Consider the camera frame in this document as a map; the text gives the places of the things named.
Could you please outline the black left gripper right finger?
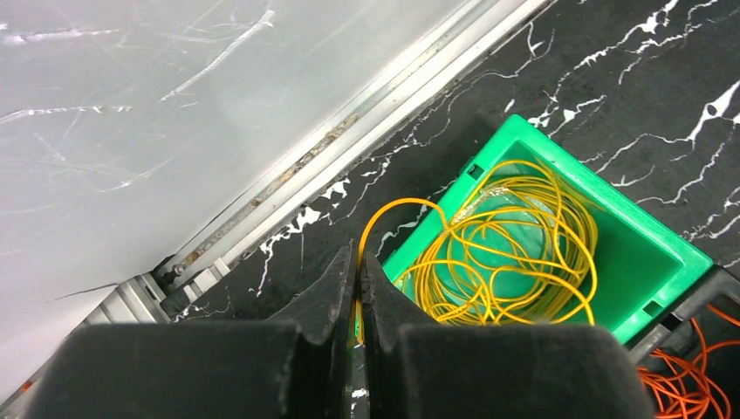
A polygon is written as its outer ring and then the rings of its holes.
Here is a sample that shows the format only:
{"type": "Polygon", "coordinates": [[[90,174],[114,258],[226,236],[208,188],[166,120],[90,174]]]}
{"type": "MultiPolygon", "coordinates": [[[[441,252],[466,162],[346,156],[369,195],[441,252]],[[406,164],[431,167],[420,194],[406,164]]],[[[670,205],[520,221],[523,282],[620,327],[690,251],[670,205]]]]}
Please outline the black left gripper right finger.
{"type": "Polygon", "coordinates": [[[372,418],[652,418],[627,350],[583,325],[445,326],[363,257],[372,418]]]}

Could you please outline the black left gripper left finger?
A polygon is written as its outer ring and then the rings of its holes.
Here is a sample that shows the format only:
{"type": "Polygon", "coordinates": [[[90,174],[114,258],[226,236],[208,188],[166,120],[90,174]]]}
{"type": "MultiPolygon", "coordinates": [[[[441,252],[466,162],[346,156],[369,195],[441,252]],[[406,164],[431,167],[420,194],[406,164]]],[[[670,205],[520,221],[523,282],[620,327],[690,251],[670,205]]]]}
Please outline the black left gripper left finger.
{"type": "Polygon", "coordinates": [[[352,251],[265,320],[109,324],[55,353],[27,418],[346,418],[352,251]]]}

